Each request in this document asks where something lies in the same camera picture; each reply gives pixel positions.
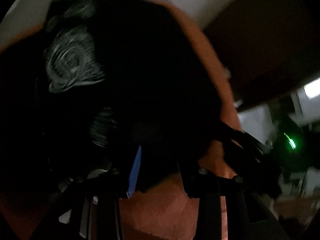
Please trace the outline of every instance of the blue tag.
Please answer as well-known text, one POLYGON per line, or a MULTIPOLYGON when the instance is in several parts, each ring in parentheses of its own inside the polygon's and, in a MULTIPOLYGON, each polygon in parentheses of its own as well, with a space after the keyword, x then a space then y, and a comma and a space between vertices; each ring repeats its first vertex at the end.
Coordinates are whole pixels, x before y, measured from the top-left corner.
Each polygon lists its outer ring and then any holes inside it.
POLYGON ((136 157, 134 159, 132 169, 129 175, 129 187, 127 191, 127 196, 130 198, 136 189, 138 174, 140 170, 141 163, 141 146, 139 146, 136 157))

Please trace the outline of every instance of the bright light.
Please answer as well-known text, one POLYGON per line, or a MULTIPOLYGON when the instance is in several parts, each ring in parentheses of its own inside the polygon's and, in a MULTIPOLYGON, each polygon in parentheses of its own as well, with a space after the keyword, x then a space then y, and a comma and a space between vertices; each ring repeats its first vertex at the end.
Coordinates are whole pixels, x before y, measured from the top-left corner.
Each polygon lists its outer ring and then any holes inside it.
POLYGON ((294 141, 293 141, 289 136, 287 136, 286 133, 284 133, 284 135, 288 138, 289 143, 290 143, 292 149, 295 149, 295 148, 296 148, 296 144, 294 143, 294 141))
POLYGON ((320 95, 320 78, 304 86, 304 91, 308 98, 314 98, 320 95))
POLYGON ((291 143, 292 147, 293 147, 293 148, 295 148, 295 147, 296 147, 296 145, 295 145, 294 141, 292 141, 292 139, 289 139, 289 141, 290 141, 290 143, 291 143))

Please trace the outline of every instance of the green led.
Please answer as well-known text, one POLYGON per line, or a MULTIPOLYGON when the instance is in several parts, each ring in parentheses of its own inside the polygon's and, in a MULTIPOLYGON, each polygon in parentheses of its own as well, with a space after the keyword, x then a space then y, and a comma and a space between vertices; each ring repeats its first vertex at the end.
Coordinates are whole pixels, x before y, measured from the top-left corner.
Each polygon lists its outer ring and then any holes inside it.
POLYGON ((294 141, 292 139, 290 139, 290 137, 287 136, 286 133, 284 133, 284 135, 289 139, 289 143, 290 143, 292 149, 295 149, 296 148, 296 144, 294 143, 294 141))

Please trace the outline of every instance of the light fixture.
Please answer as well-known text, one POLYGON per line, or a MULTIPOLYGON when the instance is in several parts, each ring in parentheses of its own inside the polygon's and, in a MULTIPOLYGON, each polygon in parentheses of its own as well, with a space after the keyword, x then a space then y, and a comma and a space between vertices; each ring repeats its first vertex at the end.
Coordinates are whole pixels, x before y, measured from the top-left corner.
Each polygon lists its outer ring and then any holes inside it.
POLYGON ((320 78, 304 86, 304 91, 308 98, 314 98, 320 95, 320 78))

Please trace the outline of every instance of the neck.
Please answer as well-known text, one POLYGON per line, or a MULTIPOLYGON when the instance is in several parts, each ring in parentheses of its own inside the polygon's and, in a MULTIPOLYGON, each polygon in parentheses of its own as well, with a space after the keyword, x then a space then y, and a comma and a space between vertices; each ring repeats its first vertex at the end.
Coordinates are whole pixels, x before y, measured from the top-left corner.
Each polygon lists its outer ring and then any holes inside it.
POLYGON ((120 199, 119 205, 124 235, 127 227, 161 239, 194 237, 199 200, 187 197, 179 174, 145 194, 135 192, 130 199, 120 199))

